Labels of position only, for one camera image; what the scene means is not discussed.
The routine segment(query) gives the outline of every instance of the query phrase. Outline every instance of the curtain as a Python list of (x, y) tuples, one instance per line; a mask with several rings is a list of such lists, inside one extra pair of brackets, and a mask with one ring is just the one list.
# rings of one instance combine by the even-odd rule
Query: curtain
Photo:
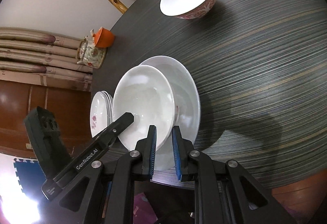
[(80, 43), (46, 32), (0, 28), (0, 80), (90, 91), (93, 68), (77, 64)]

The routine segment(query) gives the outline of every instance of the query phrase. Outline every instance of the dark wooden table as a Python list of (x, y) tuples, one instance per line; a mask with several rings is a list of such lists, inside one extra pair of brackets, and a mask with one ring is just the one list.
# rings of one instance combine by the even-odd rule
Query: dark wooden table
[[(159, 4), (137, 0), (112, 28), (116, 40), (94, 71), (93, 94), (113, 95), (128, 69), (168, 55), (200, 94), (196, 148), (238, 160), (266, 187), (327, 167), (324, 0), (217, 0), (196, 20), (165, 16)], [(125, 151), (117, 142), (104, 160)], [(174, 169), (155, 172), (154, 181), (182, 185)]]

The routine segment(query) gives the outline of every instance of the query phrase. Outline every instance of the orange cup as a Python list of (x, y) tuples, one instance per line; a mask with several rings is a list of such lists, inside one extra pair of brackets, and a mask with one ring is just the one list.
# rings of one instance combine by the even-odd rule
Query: orange cup
[(101, 27), (94, 35), (94, 45), (99, 48), (107, 48), (113, 44), (115, 35), (108, 29)]

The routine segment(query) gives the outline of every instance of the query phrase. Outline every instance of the screw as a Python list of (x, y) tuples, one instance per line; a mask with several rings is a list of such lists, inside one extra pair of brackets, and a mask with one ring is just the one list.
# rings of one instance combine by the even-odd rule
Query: screw
[(92, 168), (98, 168), (98, 167), (100, 167), (101, 166), (101, 161), (98, 161), (98, 160), (96, 160), (96, 161), (93, 161), (92, 162), (92, 164), (91, 164), (91, 166), (92, 166)]
[(190, 155), (191, 155), (192, 157), (198, 157), (198, 156), (200, 155), (200, 152), (197, 151), (197, 150), (192, 150), (192, 151), (190, 152)]
[(137, 150), (133, 150), (133, 151), (130, 152), (130, 156), (133, 157), (133, 158), (138, 157), (139, 154), (140, 154), (140, 152), (138, 152)]
[(236, 168), (238, 166), (238, 163), (235, 160), (230, 160), (228, 162), (228, 166), (231, 167), (231, 168)]

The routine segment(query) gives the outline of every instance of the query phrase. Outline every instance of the wooden floor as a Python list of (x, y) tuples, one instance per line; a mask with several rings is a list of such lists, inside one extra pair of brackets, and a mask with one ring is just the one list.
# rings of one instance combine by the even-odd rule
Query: wooden floor
[(312, 218), (326, 194), (327, 169), (305, 180), (272, 189), (275, 199), (298, 212), (304, 219), (303, 223)]

